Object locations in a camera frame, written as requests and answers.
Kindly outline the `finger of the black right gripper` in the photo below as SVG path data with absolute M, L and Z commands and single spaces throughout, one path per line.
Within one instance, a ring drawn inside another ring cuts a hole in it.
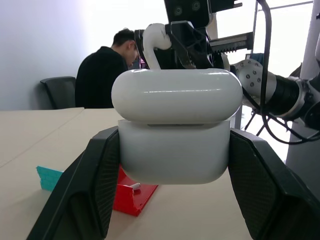
M 190 21 L 171 22 L 170 41 L 185 69 L 209 69 L 214 66 L 207 35 L 194 28 Z
M 145 60 L 145 56 L 143 53 L 144 47 L 143 47 L 143 33 L 144 29 L 137 29 L 134 31 L 134 40 L 137 46 L 137 50 L 139 53 L 139 56 L 142 60 Z

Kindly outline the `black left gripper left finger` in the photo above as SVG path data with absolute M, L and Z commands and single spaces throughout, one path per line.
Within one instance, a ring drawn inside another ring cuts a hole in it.
M 92 137 L 63 172 L 26 240 L 105 240 L 120 167 L 116 126 Z

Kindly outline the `grey robot torso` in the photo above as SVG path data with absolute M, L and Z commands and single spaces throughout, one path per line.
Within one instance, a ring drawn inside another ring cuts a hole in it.
M 319 73 L 316 61 L 316 46 L 320 34 L 320 19 L 316 15 L 320 13 L 320 0 L 313 0 L 311 20 L 304 51 L 300 78 L 309 80 Z M 308 142 L 300 145 L 290 146 L 286 159 L 286 165 L 297 174 L 310 173 L 320 169 L 320 140 Z

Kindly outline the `teal plastic tray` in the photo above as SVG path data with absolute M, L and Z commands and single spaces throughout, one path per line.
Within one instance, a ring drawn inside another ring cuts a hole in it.
M 40 186 L 42 190 L 52 192 L 58 183 L 60 177 L 64 173 L 63 171 L 37 166 L 37 174 L 40 178 Z

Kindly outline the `red plastic tray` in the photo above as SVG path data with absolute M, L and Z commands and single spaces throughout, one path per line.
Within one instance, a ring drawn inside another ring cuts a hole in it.
M 140 190 L 133 191 L 130 185 L 137 183 L 119 167 L 113 210 L 137 217 L 158 188 L 158 185 L 140 183 Z

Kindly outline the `dark office chair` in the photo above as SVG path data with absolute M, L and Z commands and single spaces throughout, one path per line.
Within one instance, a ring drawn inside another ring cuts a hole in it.
M 52 77 L 40 81 L 54 110 L 76 107 L 75 82 L 76 78 L 73 76 Z

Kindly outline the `white earbud case lid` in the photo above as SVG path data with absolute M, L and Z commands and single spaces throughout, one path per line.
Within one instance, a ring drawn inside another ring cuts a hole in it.
M 130 70 L 112 87 L 120 163 L 133 180 L 200 185 L 229 161 L 231 117 L 242 102 L 238 78 L 224 69 Z

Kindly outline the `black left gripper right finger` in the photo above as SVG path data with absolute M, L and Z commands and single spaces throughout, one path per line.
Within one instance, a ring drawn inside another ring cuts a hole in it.
M 320 240 L 320 200 L 265 140 L 231 129 L 228 171 L 253 240 Z

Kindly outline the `person in black top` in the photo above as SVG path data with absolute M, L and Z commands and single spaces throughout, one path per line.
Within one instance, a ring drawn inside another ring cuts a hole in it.
M 110 47 L 101 46 L 80 64 L 75 80 L 75 106 L 85 109 L 113 107 L 111 91 L 116 78 L 138 58 L 134 31 L 125 28 Z

